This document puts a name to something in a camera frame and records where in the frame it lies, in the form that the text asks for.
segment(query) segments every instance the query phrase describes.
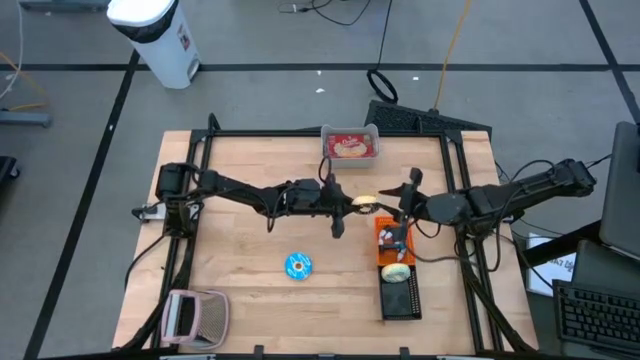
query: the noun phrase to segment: wooden tabletop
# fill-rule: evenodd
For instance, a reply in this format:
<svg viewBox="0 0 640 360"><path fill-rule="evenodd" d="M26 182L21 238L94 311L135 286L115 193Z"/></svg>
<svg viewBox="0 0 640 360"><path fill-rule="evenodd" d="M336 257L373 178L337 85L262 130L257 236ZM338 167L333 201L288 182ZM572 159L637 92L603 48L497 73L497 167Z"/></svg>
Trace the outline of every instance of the wooden tabletop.
<svg viewBox="0 0 640 360"><path fill-rule="evenodd" d="M464 149L473 185L497 183L491 146L485 132L465 132ZM186 158L189 132L166 132L155 174L165 163ZM408 181L411 167L424 173L420 191L447 191L437 139L382 138L380 158L370 169L336 169L337 181L352 197L376 194ZM450 147L457 187L461 187L455 149ZM286 180L317 177L319 138L218 137L213 140L210 168L257 187ZM149 202L155 202L155 175ZM390 206L398 199L381 196ZM285 217L272 233L266 219L244 205L212 198L202 213L190 289L226 293L231 304L227 340L219 353L251 353L254 345L267 353L473 354L469 316L460 266L456 261L418 263L422 320L382 321L376 273L375 215L349 215L342 238L331 237L330 219ZM424 223L433 233L436 226ZM161 222L141 227L136 254L161 233ZM502 233L511 236L508 226ZM453 254L453 230L443 227L428 239L414 232L416 252L424 257ZM157 304L169 241L158 246L133 270L113 345L128 341ZM502 263L491 274L496 304L531 346L537 339L515 249L502 241ZM495 238L485 240L487 262L495 262ZM313 259L313 274L304 281L284 273L285 258L304 252ZM486 313L479 312L485 347L490 348Z"/></svg>

